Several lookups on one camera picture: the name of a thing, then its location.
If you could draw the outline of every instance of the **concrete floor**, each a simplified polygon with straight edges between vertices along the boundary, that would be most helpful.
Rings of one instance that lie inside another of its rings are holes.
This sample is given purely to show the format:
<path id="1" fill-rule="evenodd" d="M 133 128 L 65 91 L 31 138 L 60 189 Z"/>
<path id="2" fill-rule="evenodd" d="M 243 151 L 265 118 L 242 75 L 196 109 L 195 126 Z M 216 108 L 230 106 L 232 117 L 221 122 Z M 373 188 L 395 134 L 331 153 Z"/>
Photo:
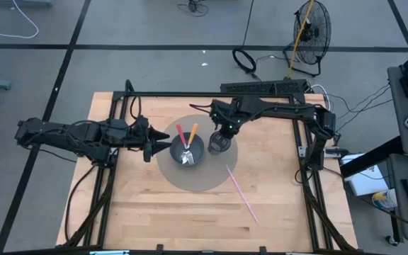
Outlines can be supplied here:
<path id="1" fill-rule="evenodd" d="M 186 0 L 92 0 L 78 44 L 103 45 L 239 45 L 243 41 L 250 0 L 209 0 L 207 16 L 193 18 L 178 10 Z M 247 45 L 284 46 L 293 39 L 293 12 L 304 1 L 255 1 Z M 331 46 L 407 47 L 387 0 L 322 0 L 332 23 Z M 408 1 L 395 0 L 408 29 Z M 54 0 L 52 8 L 24 8 L 40 34 L 31 40 L 2 38 L 7 44 L 69 43 L 84 0 Z M 33 28 L 15 10 L 0 6 L 0 32 L 29 35 Z M 64 59 L 65 50 L 0 49 L 0 79 L 13 88 L 0 90 L 0 230 L 25 166 L 28 152 L 17 147 L 16 123 L 42 117 Z M 249 52 L 254 58 L 279 52 Z M 408 59 L 408 52 L 328 52 L 322 75 L 311 84 L 325 86 L 354 106 L 387 84 L 386 70 Z M 287 64 L 263 59 L 258 76 L 282 79 Z M 293 78 L 304 78 L 294 73 Z M 70 123 L 87 117 L 95 91 L 122 90 L 130 79 L 138 91 L 219 91 L 221 83 L 252 81 L 232 60 L 230 50 L 75 50 L 51 121 Z M 391 98 L 388 91 L 376 102 Z M 345 113 L 331 98 L 334 112 Z M 340 145 L 366 152 L 398 134 L 392 103 L 360 114 L 341 133 Z M 340 126 L 351 116 L 338 123 Z M 66 152 L 60 152 L 72 158 Z M 40 153 L 16 216 L 5 251 L 55 245 L 74 165 Z M 358 245 L 385 254 L 408 253 L 408 242 L 393 247 L 390 218 L 348 198 Z"/>

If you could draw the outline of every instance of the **fan stand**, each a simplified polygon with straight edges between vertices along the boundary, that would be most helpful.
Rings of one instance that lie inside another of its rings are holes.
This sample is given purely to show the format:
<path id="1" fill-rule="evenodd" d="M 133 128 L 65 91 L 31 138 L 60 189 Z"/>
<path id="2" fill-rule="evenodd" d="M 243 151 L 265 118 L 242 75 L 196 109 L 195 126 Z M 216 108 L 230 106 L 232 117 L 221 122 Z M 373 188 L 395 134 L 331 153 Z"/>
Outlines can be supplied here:
<path id="1" fill-rule="evenodd" d="M 284 58 L 285 58 L 286 61 L 288 62 L 288 67 L 290 67 L 290 59 L 289 59 L 289 57 L 288 57 L 287 51 L 288 51 L 288 50 L 291 50 L 291 49 L 293 50 L 293 45 L 294 45 L 294 43 L 292 42 L 292 43 L 290 43 L 288 46 L 286 46 L 286 47 L 283 49 Z M 318 72 L 317 74 L 312 74 L 312 73 L 310 73 L 310 72 L 306 72 L 306 71 L 297 69 L 297 68 L 295 68 L 295 67 L 293 67 L 292 70 L 297 71 L 297 72 L 301 72 L 301 73 L 303 73 L 303 74 L 310 75 L 311 77 L 314 78 L 314 77 L 320 75 L 320 61 L 321 61 L 321 59 L 322 59 L 321 57 L 316 57 L 316 58 L 317 58 L 317 60 L 316 60 L 317 68 L 318 68 L 318 70 L 319 70 L 319 72 Z"/>

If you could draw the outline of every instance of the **round gray plate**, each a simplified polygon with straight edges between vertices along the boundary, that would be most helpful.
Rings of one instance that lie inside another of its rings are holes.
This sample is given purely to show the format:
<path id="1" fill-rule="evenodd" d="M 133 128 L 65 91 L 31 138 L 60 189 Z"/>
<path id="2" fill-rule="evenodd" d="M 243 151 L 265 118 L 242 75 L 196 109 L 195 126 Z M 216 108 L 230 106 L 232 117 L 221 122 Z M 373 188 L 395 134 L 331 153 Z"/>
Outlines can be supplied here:
<path id="1" fill-rule="evenodd" d="M 157 161 L 160 172 L 176 187 L 186 191 L 206 191 L 219 186 L 230 176 L 226 165 L 231 170 L 235 168 L 237 143 L 233 138 L 231 147 L 226 152 L 211 155 L 207 147 L 210 135 L 215 132 L 215 124 L 206 115 L 189 115 L 172 122 L 164 131 L 171 136 L 168 142 L 177 136 L 177 124 L 181 125 L 184 132 L 190 132 L 194 123 L 198 124 L 196 134 L 204 141 L 205 153 L 202 161 L 196 166 L 181 166 L 174 161 L 168 149 L 157 154 Z"/>

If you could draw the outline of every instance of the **red handle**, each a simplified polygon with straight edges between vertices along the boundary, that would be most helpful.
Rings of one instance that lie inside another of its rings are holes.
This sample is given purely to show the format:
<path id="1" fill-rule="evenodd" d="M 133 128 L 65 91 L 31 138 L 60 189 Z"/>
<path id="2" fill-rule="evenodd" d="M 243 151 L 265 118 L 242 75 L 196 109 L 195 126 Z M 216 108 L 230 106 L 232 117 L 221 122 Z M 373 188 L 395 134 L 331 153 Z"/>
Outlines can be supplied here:
<path id="1" fill-rule="evenodd" d="M 183 145 L 186 146 L 185 137 L 183 136 L 183 132 L 182 132 L 182 127 L 181 127 L 181 125 L 180 125 L 180 124 L 177 124 L 177 125 L 176 125 L 176 128 L 177 128 L 178 135 L 181 137 L 181 140 L 182 140 Z"/>

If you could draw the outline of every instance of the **wooden table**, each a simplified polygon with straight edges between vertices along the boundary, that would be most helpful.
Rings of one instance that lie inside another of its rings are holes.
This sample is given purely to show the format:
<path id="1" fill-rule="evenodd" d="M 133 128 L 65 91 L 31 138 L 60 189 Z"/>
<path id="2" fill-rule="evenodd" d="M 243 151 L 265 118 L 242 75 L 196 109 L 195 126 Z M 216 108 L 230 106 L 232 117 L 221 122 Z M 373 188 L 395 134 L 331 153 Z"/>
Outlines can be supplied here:
<path id="1" fill-rule="evenodd" d="M 89 120 L 105 120 L 111 98 L 112 93 L 95 93 Z M 180 117 L 202 113 L 188 107 L 189 103 L 208 105 L 211 100 L 142 97 L 142 114 L 155 129 L 162 131 Z M 266 100 L 286 102 L 279 98 Z M 322 95 L 306 95 L 306 100 L 324 105 Z M 128 112 L 126 120 L 132 122 Z M 300 129 L 306 145 L 302 123 Z M 259 225 L 230 179 L 209 191 L 184 191 L 163 177 L 155 158 L 145 163 L 142 153 L 122 149 L 103 248 L 153 250 L 157 244 L 163 244 L 165 250 L 258 251 L 265 246 L 268 251 L 312 251 L 305 197 L 302 186 L 294 181 L 299 165 L 293 122 L 261 118 L 245 124 L 236 139 L 239 156 L 234 177 L 251 203 Z M 78 159 L 71 188 L 90 166 L 87 159 Z M 325 159 L 325 166 L 339 171 L 335 159 Z M 321 171 L 320 176 L 330 220 L 348 243 L 357 247 L 341 178 L 328 171 Z M 76 190 L 69 234 L 89 212 L 95 177 L 96 171 Z M 316 215 L 315 219 L 319 245 L 324 247 L 322 226 Z M 99 224 L 100 220 L 96 220 L 91 243 L 96 243 Z M 57 243 L 64 241 L 63 220 Z"/>

